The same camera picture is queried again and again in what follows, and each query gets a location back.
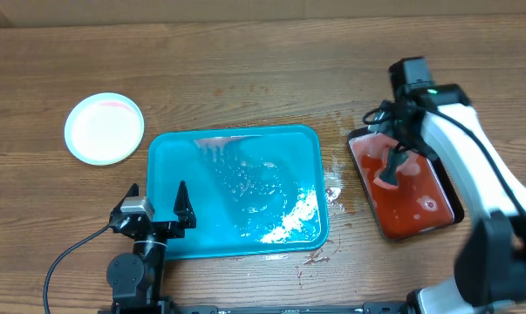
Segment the teal plastic tray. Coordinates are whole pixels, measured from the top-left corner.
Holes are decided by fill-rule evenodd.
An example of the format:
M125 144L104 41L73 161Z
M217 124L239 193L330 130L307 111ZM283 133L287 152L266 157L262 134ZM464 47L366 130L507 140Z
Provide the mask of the teal plastic tray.
M180 183L197 219L168 260L320 248L330 224L317 133L305 125L164 133L147 154L146 195L174 221Z

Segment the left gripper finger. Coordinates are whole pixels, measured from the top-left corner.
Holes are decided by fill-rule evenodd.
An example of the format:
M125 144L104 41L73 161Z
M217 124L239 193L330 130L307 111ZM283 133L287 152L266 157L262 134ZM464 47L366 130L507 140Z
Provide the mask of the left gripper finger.
M121 205L123 204L124 200L127 197L135 197L140 195L140 188L137 183L133 183L132 186L129 188L129 190L126 192L125 196L121 199L121 201L116 205L116 209L120 209Z
M174 203L174 214L183 229L195 229L197 220L192 204L189 200L185 181L181 181Z

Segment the pink and black sponge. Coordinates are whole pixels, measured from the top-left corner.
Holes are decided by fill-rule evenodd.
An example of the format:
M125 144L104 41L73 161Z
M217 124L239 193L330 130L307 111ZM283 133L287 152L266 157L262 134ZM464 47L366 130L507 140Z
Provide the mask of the pink and black sponge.
M381 188L394 190L399 186L396 173L398 167L402 166L408 159L406 149L401 145L390 147L387 155L386 166L373 180L373 183Z

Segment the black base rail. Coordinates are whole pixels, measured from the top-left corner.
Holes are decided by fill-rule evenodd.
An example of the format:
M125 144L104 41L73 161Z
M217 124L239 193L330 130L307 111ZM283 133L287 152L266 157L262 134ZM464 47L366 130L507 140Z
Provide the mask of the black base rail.
M361 305L327 306L282 306L282 307L235 307L218 308L214 305L177 306L173 302L162 302L157 307L143 309L121 309L113 304L109 310L98 314L167 313L167 314L416 314L419 311L407 302L365 302Z

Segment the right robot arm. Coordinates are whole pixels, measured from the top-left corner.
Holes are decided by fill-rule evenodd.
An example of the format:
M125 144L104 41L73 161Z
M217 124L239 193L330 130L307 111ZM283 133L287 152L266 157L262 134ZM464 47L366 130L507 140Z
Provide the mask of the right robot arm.
M438 85L423 57L392 64L394 99L370 112L372 130L396 140L375 185L395 188L413 151L438 158L473 223L454 274L409 293L402 313L492 313L526 301L526 187L510 172L457 84Z

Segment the light blue plate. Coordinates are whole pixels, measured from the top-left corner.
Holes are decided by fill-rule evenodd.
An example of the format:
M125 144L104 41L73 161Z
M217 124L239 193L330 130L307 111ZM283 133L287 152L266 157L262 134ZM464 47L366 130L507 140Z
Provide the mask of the light blue plate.
M65 122L64 139L78 160L108 166L133 154L144 132L144 117L131 99L115 92L101 92L74 106Z

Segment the black tray with red liquid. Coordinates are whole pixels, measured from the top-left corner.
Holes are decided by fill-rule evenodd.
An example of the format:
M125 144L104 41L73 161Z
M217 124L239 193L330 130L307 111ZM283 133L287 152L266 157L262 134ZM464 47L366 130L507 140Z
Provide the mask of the black tray with red liquid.
M368 128L350 132L347 143L365 196L378 225L389 241L461 222L464 208L440 160L407 151L395 172L395 185L381 179L388 153L398 142Z

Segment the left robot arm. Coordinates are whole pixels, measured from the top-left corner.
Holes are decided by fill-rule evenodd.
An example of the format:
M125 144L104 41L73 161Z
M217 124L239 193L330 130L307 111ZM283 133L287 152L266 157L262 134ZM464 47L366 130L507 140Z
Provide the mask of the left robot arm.
M106 280L112 288L111 313L177 313L170 297L161 295L167 242L181 239L196 227L195 212L184 181L180 182L175 203L175 221L154 220L154 207L139 195L133 184L112 210L108 227L133 240L133 251L122 253L109 263Z

